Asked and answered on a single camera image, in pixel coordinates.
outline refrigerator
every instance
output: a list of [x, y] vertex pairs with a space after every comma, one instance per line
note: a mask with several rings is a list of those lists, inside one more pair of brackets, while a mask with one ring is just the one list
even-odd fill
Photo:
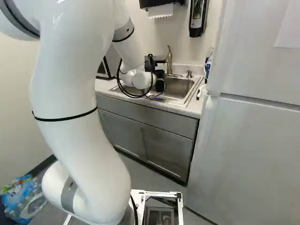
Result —
[[300, 224], [299, 12], [223, 3], [185, 199], [219, 225]]

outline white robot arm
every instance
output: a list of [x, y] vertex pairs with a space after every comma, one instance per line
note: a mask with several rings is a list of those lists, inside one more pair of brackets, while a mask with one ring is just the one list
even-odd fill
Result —
[[45, 196], [88, 224], [118, 224], [128, 208], [130, 176], [99, 122], [95, 71], [113, 41], [123, 81], [143, 89], [151, 80], [150, 73], [130, 71], [144, 65], [144, 56], [124, 1], [0, 0], [0, 7], [0, 31], [40, 38], [30, 101], [58, 159], [43, 177]]

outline stainless steel sink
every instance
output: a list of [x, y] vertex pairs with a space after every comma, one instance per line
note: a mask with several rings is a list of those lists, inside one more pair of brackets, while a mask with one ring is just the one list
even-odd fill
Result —
[[[147, 97], [153, 101], [186, 107], [188, 100], [190, 100], [191, 93], [195, 91], [195, 87], [198, 86], [202, 79], [203, 77], [201, 76], [195, 76], [189, 79], [184, 77], [166, 76], [166, 89], [164, 93], [161, 94], [161, 92], [156, 92], [155, 87], [152, 87], [147, 94]], [[128, 87], [125, 84], [122, 84], [122, 86], [129, 93], [135, 95], [142, 94], [142, 91], [135, 87]], [[118, 86], [110, 89], [110, 91], [123, 94]]]

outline faucet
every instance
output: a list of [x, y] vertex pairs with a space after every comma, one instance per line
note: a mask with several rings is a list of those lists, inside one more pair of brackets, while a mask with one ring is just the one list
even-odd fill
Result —
[[192, 75], [193, 72], [192, 72], [191, 70], [188, 70], [188, 69], [187, 69], [187, 70], [185, 71], [185, 73], [187, 73], [187, 78], [193, 78], [193, 75]]
[[166, 56], [166, 63], [167, 63], [167, 74], [168, 75], [171, 75], [173, 74], [173, 64], [172, 64], [172, 59], [173, 59], [173, 54], [172, 54], [172, 51], [171, 51], [171, 47], [169, 45], [167, 45], [168, 48], [169, 48], [169, 52]]

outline cabinet drawer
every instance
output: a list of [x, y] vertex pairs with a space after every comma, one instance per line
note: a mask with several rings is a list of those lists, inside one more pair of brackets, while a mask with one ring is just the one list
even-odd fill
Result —
[[194, 139], [198, 119], [177, 115], [111, 97], [96, 95], [98, 108], [174, 134]]
[[141, 123], [98, 109], [105, 135], [114, 147], [146, 160]]
[[193, 140], [150, 126], [142, 127], [142, 136], [148, 162], [186, 182]]

